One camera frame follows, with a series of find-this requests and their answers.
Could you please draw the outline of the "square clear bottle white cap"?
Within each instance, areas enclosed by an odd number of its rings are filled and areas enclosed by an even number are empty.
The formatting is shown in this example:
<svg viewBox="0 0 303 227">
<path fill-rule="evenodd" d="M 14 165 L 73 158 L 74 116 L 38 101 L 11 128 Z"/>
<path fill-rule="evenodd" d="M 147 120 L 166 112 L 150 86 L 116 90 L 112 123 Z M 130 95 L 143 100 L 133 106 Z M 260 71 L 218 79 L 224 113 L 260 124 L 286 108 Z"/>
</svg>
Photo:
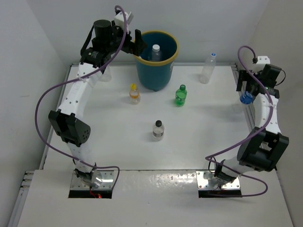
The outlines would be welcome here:
<svg viewBox="0 0 303 227">
<path fill-rule="evenodd" d="M 154 44 L 152 46 L 152 50 L 148 56 L 148 61 L 160 62 L 161 59 L 162 59 L 162 52 L 160 50 L 160 46 L 158 44 Z"/>
</svg>

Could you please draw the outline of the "bottle with blue label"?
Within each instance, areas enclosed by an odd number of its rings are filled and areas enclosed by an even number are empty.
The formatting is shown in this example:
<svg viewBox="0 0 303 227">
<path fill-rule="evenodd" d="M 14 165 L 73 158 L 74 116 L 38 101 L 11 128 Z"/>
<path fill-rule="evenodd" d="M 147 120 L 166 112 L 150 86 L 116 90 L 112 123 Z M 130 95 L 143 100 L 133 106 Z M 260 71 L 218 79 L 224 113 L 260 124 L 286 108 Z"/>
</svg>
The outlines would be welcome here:
<svg viewBox="0 0 303 227">
<path fill-rule="evenodd" d="M 232 105 L 232 109 L 235 113 L 243 112 L 248 105 L 253 102 L 253 96 L 250 92 L 243 92 L 236 102 Z"/>
</svg>

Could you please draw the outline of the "small bottle black cap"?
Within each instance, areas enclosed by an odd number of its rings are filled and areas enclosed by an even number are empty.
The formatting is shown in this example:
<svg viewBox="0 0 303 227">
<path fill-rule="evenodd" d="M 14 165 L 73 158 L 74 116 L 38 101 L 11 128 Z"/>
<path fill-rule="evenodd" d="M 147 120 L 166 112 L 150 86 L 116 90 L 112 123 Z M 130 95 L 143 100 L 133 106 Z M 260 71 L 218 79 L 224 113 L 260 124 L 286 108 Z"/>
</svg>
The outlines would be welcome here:
<svg viewBox="0 0 303 227">
<path fill-rule="evenodd" d="M 164 137 L 164 125 L 161 120 L 157 120 L 152 127 L 152 134 L 155 141 L 160 141 Z"/>
</svg>

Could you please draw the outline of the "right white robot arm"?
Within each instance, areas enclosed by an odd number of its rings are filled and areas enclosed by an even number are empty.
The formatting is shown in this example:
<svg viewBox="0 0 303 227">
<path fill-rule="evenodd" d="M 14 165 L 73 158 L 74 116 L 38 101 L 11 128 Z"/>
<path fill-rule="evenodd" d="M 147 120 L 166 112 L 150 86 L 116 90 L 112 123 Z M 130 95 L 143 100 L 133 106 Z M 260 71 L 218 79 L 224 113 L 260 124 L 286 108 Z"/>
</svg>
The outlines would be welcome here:
<svg viewBox="0 0 303 227">
<path fill-rule="evenodd" d="M 275 89 L 281 68 L 265 64 L 255 76 L 245 78 L 246 91 L 253 98 L 255 127 L 249 140 L 240 145 L 238 153 L 217 165 L 214 178 L 220 183 L 232 183 L 238 176 L 250 171 L 270 172 L 289 145 L 289 138 L 282 135 L 277 120 L 279 91 Z"/>
</svg>

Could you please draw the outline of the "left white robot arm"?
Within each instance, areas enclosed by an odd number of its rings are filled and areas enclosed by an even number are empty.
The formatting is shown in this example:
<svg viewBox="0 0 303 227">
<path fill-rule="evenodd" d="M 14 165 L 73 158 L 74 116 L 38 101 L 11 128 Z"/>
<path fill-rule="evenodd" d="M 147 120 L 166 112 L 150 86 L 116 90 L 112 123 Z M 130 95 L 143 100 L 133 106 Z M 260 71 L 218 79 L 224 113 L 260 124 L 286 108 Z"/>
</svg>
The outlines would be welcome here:
<svg viewBox="0 0 303 227">
<path fill-rule="evenodd" d="M 135 30 L 133 42 L 131 33 L 124 33 L 116 22 L 95 21 L 80 50 L 78 80 L 73 82 L 57 111 L 50 111 L 48 115 L 55 133 L 71 151 L 76 176 L 86 184 L 94 184 L 100 177 L 96 173 L 96 163 L 91 159 L 88 145 L 91 127 L 83 122 L 83 113 L 94 86 L 105 72 L 102 66 L 109 62 L 119 46 L 122 46 L 123 52 L 135 56 L 147 48 L 140 30 Z"/>
</svg>

